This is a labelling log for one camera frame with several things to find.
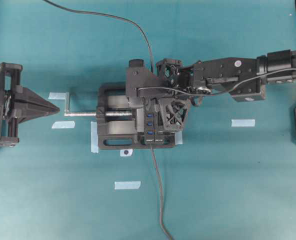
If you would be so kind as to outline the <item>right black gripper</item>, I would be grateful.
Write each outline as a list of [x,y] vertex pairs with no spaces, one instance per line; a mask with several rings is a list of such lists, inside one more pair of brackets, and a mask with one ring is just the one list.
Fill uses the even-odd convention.
[[156,64],[157,75],[166,81],[165,93],[158,99],[159,125],[165,131],[182,131],[191,107],[190,72],[181,69],[182,62],[165,58]]

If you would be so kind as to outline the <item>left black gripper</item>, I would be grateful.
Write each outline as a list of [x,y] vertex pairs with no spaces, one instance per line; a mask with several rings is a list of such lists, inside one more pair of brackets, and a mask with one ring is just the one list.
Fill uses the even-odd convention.
[[[60,111],[57,106],[29,88],[18,86],[22,70],[23,66],[20,64],[6,62],[0,64],[0,147],[14,147],[19,142],[19,123],[51,116]],[[14,100],[39,107],[14,108]]]

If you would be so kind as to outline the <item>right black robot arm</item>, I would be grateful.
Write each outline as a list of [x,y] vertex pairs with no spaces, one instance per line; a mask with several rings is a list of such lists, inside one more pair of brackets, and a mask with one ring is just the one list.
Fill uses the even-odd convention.
[[189,66],[166,58],[156,66],[157,75],[165,81],[159,100],[163,126],[177,132],[183,129],[190,106],[200,106],[204,97],[229,94],[237,102],[260,101],[265,99],[267,84],[296,80],[296,51],[197,61]]

